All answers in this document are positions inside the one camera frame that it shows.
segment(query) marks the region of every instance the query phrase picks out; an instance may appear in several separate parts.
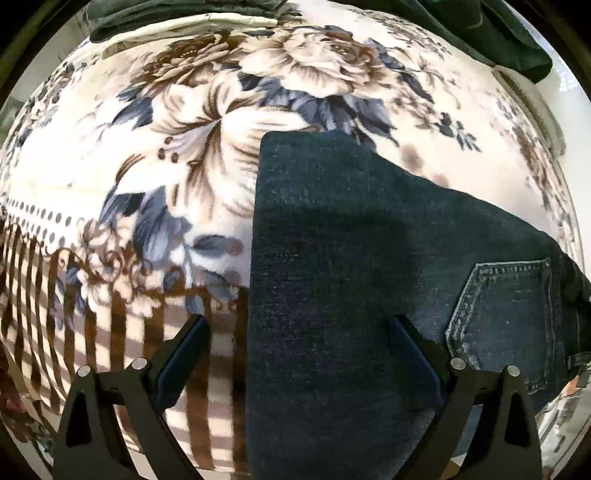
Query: denim fabric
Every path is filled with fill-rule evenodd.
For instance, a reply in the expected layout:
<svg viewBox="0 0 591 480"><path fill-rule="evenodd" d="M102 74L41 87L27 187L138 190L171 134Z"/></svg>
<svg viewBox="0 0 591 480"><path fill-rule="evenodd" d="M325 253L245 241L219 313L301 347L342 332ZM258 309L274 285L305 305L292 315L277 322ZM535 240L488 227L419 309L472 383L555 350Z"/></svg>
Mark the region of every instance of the denim fabric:
<svg viewBox="0 0 591 480"><path fill-rule="evenodd" d="M247 338L254 478L395 475L433 417L389 348L398 313L476 368L518 365L540 409L573 374L567 358L591 350L589 294L553 239L503 210L339 132L265 135Z"/></svg>

